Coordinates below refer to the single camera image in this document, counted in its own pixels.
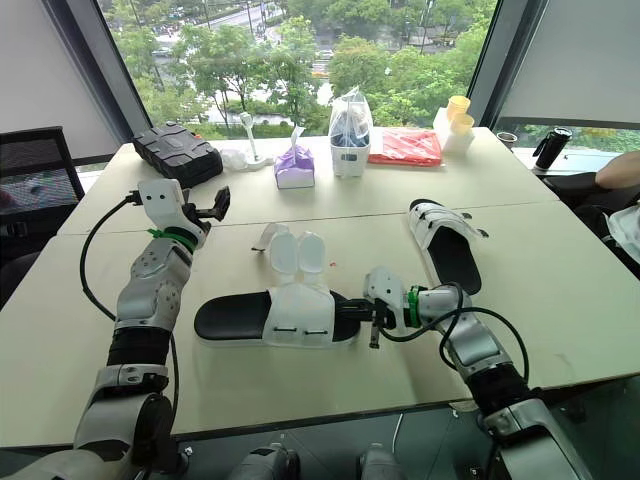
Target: person's arm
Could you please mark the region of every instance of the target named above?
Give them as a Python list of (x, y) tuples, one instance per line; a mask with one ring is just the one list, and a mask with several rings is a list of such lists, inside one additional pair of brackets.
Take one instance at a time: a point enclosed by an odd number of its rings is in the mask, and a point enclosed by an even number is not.
[(640, 184), (640, 150), (623, 153), (612, 159), (596, 173), (596, 183), (609, 189)]

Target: white table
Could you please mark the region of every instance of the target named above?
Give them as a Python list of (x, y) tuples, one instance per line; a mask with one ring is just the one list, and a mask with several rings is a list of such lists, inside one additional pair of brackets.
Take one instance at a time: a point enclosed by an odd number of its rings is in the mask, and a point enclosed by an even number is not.
[[(557, 197), (542, 185), (486, 128), (474, 129), (475, 139), (463, 158), (444, 158), (438, 168), (367, 165), (361, 178), (333, 175), (327, 137), (303, 137), (302, 145), (315, 157), (316, 186), (278, 190), (273, 168), (257, 172), (223, 172), (197, 185), (191, 201), (211, 206), (216, 191), (231, 188), (231, 208), (226, 225), (291, 220), (316, 220), (404, 212), (416, 198), (435, 200), (449, 208), (554, 201)], [(211, 142), (217, 148), (246, 146), (242, 141)], [(288, 139), (256, 140), (264, 154), (279, 155), (289, 148)], [(98, 219), (116, 205), (140, 180), (160, 178), (133, 149), (124, 145), (109, 162), (60, 234), (88, 233)], [(142, 208), (127, 206), (109, 220), (102, 232), (146, 230), (150, 221)]]
[[(472, 245), (483, 281), (473, 301), (518, 328), (529, 350), (532, 386), (640, 371), (640, 283), (563, 204), (467, 211), (490, 235)], [(327, 263), (335, 263), (327, 267), (327, 283), (347, 297), (361, 295), (363, 277), (376, 265), (392, 268), (407, 286), (428, 284), (404, 214), (289, 225), (294, 233), (311, 230), (325, 239)], [(196, 253), (175, 329), (181, 396), (174, 433), (469, 397), (458, 375), (441, 363), (436, 334), (408, 344), (381, 339), (380, 350), (368, 348), (368, 325), (355, 345), (334, 350), (203, 344), (193, 330), (202, 303), (275, 283), (264, 255), (250, 251), (263, 227), (216, 227)], [(0, 447), (71, 442), (106, 362), (113, 325), (83, 296), (76, 273), (84, 238), (54, 238), (0, 312)], [(143, 232), (96, 236), (88, 278), (109, 308), (149, 240)], [(486, 322), (521, 368), (509, 332)]]

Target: black case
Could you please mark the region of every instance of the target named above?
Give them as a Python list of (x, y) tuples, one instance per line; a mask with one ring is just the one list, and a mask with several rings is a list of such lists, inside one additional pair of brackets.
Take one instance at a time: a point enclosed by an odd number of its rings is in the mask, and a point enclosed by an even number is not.
[(165, 177), (177, 179), (183, 188), (222, 172), (218, 150), (174, 122), (136, 134), (133, 145), (138, 155)]

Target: white basket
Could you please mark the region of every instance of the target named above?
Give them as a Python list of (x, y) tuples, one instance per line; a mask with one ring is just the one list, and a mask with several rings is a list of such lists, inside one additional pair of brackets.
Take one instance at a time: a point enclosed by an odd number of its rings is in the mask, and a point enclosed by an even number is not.
[(371, 144), (366, 147), (331, 146), (333, 173), (340, 177), (360, 177), (369, 159)]

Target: car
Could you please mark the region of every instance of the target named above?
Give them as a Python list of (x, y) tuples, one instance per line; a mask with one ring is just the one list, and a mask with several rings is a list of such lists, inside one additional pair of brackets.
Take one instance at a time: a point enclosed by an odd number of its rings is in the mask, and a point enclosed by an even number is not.
[(318, 50), (316, 58), (319, 60), (331, 60), (333, 58), (333, 50)]

